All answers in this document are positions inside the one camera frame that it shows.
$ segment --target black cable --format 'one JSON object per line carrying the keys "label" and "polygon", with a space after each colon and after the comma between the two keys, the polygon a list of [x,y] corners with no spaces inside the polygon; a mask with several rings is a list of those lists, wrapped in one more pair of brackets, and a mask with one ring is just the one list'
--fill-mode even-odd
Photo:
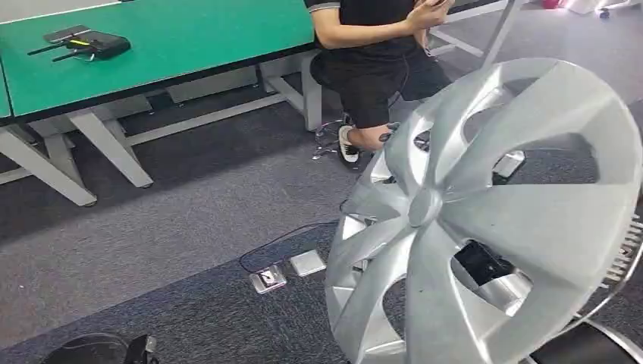
{"label": "black cable", "polygon": [[318,227],[318,226],[328,226],[328,225],[336,225],[336,224],[337,224],[336,221],[328,221],[328,222],[317,222],[317,223],[314,223],[314,224],[306,224],[306,225],[300,226],[300,227],[298,227],[296,229],[288,231],[285,234],[280,235],[279,237],[274,238],[269,243],[265,243],[265,244],[263,244],[261,246],[256,247],[255,249],[250,250],[247,253],[244,253],[242,256],[239,257],[239,259],[237,261],[239,262],[239,265],[241,266],[241,268],[243,268],[244,271],[247,271],[248,273],[254,273],[254,271],[251,271],[249,268],[246,267],[246,265],[243,264],[243,259],[246,258],[247,256],[249,256],[250,254],[256,253],[259,250],[266,248],[267,246],[270,246],[270,245],[272,245],[274,243],[277,243],[278,241],[284,239],[285,237],[290,236],[291,234],[296,233],[297,231],[301,231],[301,230],[307,229],[307,228],[315,228],[315,227]]}

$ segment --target floor socket cover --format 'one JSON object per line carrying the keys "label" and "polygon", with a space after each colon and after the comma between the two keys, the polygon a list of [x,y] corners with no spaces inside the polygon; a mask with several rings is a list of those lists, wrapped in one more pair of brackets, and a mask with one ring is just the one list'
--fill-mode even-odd
{"label": "floor socket cover", "polygon": [[290,258],[290,264],[293,265],[297,275],[300,277],[305,277],[326,269],[326,264],[322,258],[319,257],[317,250],[310,250]]}
{"label": "floor socket cover", "polygon": [[276,265],[271,265],[266,269],[252,273],[250,281],[259,294],[276,290],[286,284],[286,277]]}

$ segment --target black device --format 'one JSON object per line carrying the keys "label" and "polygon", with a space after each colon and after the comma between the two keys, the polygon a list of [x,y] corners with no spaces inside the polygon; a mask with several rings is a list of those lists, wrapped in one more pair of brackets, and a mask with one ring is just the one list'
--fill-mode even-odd
{"label": "black device", "polygon": [[91,31],[91,29],[85,25],[76,25],[67,29],[59,30],[54,33],[45,34],[43,36],[43,39],[50,43],[58,43],[62,40],[65,40],[66,38],[71,38],[73,36],[87,33],[89,31]]}
{"label": "black device", "polygon": [[[130,41],[123,36],[115,36],[113,34],[97,32],[95,30],[82,30],[82,28],[78,28],[78,30],[82,30],[81,33],[69,33],[69,30],[62,31],[67,32],[69,35],[62,37],[61,40],[54,42],[54,44],[50,46],[37,49],[27,54],[37,55],[52,49],[67,47],[72,52],[54,58],[52,61],[62,61],[63,59],[75,57],[77,55],[88,55],[91,59],[109,59],[132,47]],[[52,33],[52,35],[53,36],[51,38],[56,38],[63,36],[64,33],[56,32]]]}

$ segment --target person's hand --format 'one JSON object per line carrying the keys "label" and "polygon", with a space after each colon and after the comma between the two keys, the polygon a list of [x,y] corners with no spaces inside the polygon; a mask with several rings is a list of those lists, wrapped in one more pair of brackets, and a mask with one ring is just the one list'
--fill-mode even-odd
{"label": "person's hand", "polygon": [[455,0],[419,0],[406,17],[411,31],[428,29],[444,23]]}

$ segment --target silver hubcap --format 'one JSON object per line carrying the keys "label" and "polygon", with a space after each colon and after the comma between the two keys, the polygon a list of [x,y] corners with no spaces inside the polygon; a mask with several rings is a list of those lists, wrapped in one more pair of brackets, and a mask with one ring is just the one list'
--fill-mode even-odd
{"label": "silver hubcap", "polygon": [[[469,117],[521,79],[536,81],[467,141]],[[429,152],[414,142],[425,130]],[[591,147],[596,183],[492,185],[505,153],[570,134]],[[610,87],[551,59],[476,71],[421,105],[359,179],[332,246],[328,314],[350,361],[515,363],[541,346],[583,306],[619,252],[641,182],[639,138]],[[471,240],[528,278],[519,308],[503,311],[462,281],[453,257]],[[403,340],[382,300],[404,278]]]}

